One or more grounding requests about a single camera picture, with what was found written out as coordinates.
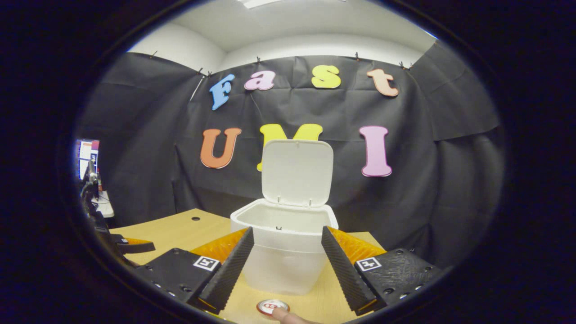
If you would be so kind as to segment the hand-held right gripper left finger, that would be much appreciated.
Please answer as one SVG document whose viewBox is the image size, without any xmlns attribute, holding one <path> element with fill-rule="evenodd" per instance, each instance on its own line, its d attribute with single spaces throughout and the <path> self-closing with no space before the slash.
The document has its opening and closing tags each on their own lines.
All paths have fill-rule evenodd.
<svg viewBox="0 0 576 324">
<path fill-rule="evenodd" d="M 174 299 L 217 315 L 226 307 L 253 246 L 249 226 L 190 251 L 170 249 L 135 272 Z"/>
</svg>

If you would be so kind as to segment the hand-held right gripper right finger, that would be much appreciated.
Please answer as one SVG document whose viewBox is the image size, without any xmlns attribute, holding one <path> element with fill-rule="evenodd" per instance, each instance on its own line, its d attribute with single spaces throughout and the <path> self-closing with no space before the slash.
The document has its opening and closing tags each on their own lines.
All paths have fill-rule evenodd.
<svg viewBox="0 0 576 324">
<path fill-rule="evenodd" d="M 321 244 L 356 315 L 403 303 L 444 274 L 410 250 L 387 252 L 331 226 L 323 227 Z"/>
</svg>

